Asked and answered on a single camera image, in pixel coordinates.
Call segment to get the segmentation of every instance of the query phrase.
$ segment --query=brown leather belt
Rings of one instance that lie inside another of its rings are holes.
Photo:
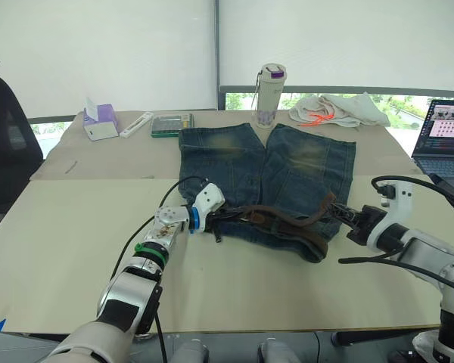
[[[326,240],[310,230],[310,227],[327,214],[335,199],[335,195],[329,193],[321,202],[319,210],[303,219],[293,218],[274,207],[264,205],[221,208],[207,218],[207,227],[213,231],[216,240],[220,242],[221,237],[216,232],[216,222],[223,220],[250,223],[265,233],[301,238],[307,243],[311,243],[323,256],[326,256],[328,252]]]

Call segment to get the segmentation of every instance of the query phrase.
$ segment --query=tissue box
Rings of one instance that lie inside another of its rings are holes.
[[[89,117],[86,109],[84,109],[82,126],[87,136],[93,141],[118,136],[118,122],[111,104],[100,104],[98,106],[98,121]]]

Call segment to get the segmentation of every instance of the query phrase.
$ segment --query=denim shorts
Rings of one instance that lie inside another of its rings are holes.
[[[286,125],[277,125],[266,147],[245,123],[216,129],[184,129],[179,134],[182,154],[180,178],[206,177],[224,193],[227,206],[263,204],[293,217],[316,212],[329,191],[338,203],[347,203],[353,178],[356,143],[311,135]],[[198,181],[179,186],[193,203]],[[330,240],[340,223],[323,219],[311,227]],[[292,250],[310,262],[319,262],[317,249],[296,237],[267,233],[240,222],[220,222],[221,234],[240,237],[256,244]]]

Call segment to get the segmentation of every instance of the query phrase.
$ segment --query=white table surface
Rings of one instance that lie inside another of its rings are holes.
[[[348,204],[379,205],[371,176],[356,175]],[[96,305],[130,234],[154,213],[174,180],[32,181],[0,224],[0,320],[4,331],[69,333],[95,318]],[[168,203],[178,205],[179,194]],[[414,188],[403,223],[454,246],[454,210]],[[440,294],[407,271],[339,265],[369,256],[346,239],[319,264],[210,234],[179,238],[166,267],[160,318],[166,332],[325,330],[439,324]],[[132,255],[133,241],[126,256]]]
[[[193,111],[196,127],[223,127],[251,123],[250,111]],[[120,130],[142,111],[117,112]],[[395,139],[381,126],[356,128],[338,125],[301,127],[287,111],[279,111],[275,121],[296,129],[342,141],[356,141],[354,175],[419,174],[420,169],[406,156]],[[266,144],[270,130],[253,126]],[[158,163],[153,155],[161,155]],[[178,138],[152,138],[149,125],[130,138],[90,141],[82,128],[82,113],[62,135],[59,144],[32,176],[32,180],[178,178],[180,151]]]

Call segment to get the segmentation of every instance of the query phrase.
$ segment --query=laptop keyboard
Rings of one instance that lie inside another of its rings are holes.
[[[454,178],[454,160],[422,160],[418,159],[425,174],[437,174],[442,178]]]

